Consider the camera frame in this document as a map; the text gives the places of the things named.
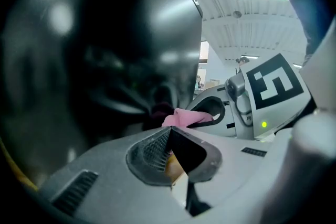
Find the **ceiling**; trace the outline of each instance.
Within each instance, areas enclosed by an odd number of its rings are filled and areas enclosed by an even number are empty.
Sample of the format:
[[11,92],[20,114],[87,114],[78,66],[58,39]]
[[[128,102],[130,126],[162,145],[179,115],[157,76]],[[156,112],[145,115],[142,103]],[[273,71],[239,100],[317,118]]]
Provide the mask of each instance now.
[[[284,0],[198,0],[203,10],[202,37],[222,62],[241,55],[282,52],[302,64],[307,40],[300,20]],[[241,12],[241,18],[233,16]]]

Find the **fluorescent light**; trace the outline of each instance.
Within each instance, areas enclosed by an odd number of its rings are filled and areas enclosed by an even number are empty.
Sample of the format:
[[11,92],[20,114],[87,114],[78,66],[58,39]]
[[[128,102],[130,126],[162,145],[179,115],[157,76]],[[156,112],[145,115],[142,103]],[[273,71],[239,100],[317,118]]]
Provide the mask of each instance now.
[[258,59],[259,56],[249,56],[249,55],[242,55],[242,57],[246,57],[248,59]]

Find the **pink object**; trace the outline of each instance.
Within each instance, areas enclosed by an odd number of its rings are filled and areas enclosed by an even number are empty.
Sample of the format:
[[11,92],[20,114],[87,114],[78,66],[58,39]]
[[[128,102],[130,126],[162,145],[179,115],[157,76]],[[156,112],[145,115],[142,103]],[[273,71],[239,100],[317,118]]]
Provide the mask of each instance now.
[[162,123],[164,126],[187,127],[193,123],[213,121],[214,118],[206,112],[190,111],[185,109],[175,109],[174,115],[169,115]]

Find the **white wall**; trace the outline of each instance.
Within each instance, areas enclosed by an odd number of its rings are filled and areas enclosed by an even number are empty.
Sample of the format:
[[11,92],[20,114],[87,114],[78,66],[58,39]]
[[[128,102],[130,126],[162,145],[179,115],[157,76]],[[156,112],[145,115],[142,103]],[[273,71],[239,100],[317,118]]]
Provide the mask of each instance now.
[[238,64],[235,61],[222,63],[213,48],[209,46],[205,82],[210,81],[210,79],[216,79],[220,80],[220,84],[224,84],[228,78],[236,74],[236,68],[239,70]]

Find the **black and white apriltag marker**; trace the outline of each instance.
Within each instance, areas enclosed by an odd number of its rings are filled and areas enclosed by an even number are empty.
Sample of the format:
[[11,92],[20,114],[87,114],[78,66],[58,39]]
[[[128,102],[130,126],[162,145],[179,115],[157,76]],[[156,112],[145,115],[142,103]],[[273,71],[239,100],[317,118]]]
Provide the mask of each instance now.
[[281,54],[246,73],[256,109],[286,101],[303,93],[303,88]]

